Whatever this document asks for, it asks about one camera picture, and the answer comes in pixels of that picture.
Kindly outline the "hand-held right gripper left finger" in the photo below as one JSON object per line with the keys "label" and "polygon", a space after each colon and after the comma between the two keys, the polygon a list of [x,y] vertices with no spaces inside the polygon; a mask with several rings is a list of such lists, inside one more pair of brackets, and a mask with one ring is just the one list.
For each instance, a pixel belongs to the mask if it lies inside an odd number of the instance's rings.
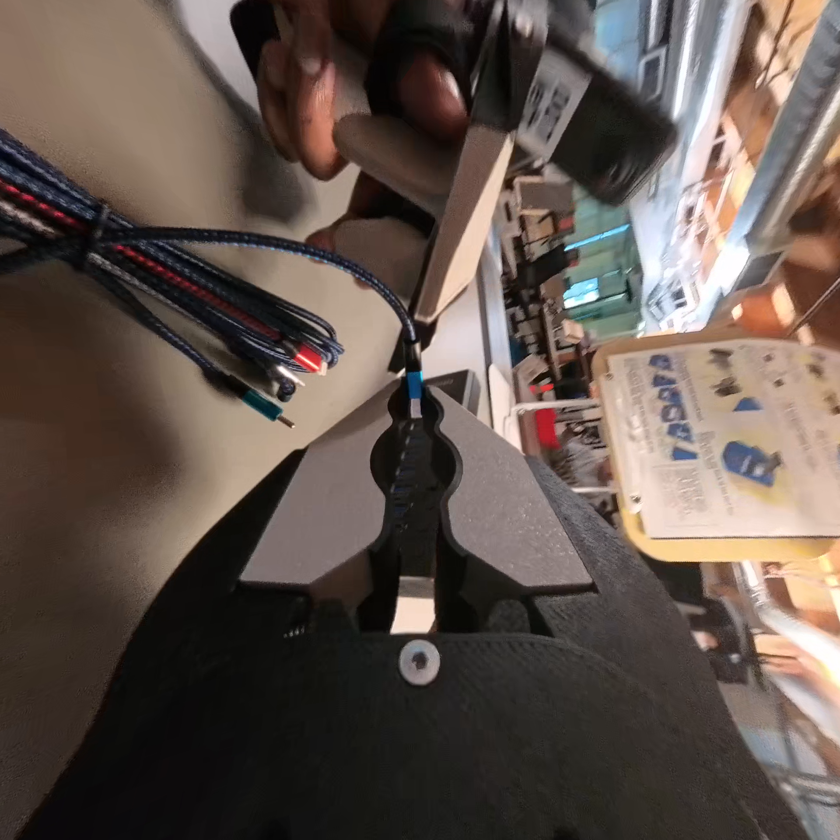
{"label": "hand-held right gripper left finger", "polygon": [[242,585],[339,602],[363,629],[390,629],[400,561],[392,488],[399,384],[389,384],[313,441],[239,576]]}

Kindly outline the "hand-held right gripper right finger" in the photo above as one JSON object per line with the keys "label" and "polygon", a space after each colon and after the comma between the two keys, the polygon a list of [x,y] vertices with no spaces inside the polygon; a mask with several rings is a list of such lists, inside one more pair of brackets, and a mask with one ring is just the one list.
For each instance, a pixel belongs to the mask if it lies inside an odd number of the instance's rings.
{"label": "hand-held right gripper right finger", "polygon": [[595,592],[560,516],[524,455],[438,388],[432,423],[438,503],[438,624],[483,624],[500,602]]}

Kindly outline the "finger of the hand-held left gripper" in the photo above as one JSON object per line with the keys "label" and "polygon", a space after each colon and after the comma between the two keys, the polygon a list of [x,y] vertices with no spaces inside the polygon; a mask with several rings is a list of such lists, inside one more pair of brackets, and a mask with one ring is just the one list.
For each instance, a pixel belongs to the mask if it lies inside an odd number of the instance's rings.
{"label": "finger of the hand-held left gripper", "polygon": [[469,127],[413,305],[417,322],[435,322],[475,278],[515,137],[486,125]]}

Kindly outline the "slim black USB hub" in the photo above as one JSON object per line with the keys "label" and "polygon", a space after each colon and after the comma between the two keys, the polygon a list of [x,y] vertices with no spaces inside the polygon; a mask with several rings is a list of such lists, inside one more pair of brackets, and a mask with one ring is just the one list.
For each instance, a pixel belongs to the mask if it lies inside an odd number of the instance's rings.
{"label": "slim black USB hub", "polygon": [[449,556],[447,501],[457,485],[459,460],[452,444],[439,432],[445,416],[440,400],[432,394],[441,385],[442,396],[474,416],[478,383],[474,372],[458,371],[425,383],[423,416],[411,419],[404,385],[388,403],[394,424],[386,436],[383,464],[388,479],[389,505],[395,521],[393,549],[400,575],[432,581],[438,553]]}

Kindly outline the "black cable tie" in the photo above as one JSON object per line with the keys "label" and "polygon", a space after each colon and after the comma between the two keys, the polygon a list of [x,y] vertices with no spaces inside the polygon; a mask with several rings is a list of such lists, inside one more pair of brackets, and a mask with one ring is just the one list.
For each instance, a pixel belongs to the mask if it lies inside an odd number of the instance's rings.
{"label": "black cable tie", "polygon": [[87,232],[81,237],[73,264],[80,273],[88,271],[91,257],[98,254],[102,237],[109,228],[110,211],[107,203],[100,202]]}

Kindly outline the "cardboard clipboard with paper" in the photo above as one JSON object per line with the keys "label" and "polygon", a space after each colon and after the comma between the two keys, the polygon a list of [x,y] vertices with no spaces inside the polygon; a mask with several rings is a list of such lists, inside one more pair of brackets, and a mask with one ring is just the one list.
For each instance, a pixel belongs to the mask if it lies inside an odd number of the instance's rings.
{"label": "cardboard clipboard with paper", "polygon": [[784,564],[838,545],[838,349],[727,329],[616,339],[592,367],[633,546]]}

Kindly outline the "silver ventilation duct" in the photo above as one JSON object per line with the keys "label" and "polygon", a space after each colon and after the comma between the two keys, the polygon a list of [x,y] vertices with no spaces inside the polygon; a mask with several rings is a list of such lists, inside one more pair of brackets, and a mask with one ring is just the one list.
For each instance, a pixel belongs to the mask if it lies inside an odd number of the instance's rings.
{"label": "silver ventilation duct", "polygon": [[838,139],[839,2],[827,2],[730,237],[741,270],[785,234]]}

